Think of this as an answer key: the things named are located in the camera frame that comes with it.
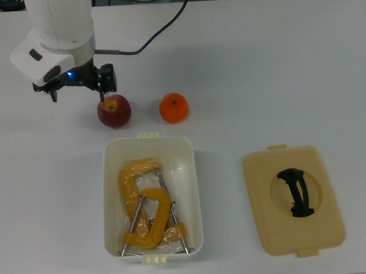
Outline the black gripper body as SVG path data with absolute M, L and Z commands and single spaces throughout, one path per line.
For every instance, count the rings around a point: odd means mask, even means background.
M 94 58 L 87 63 L 66 71 L 58 77 L 61 86 L 99 86 L 100 80 Z

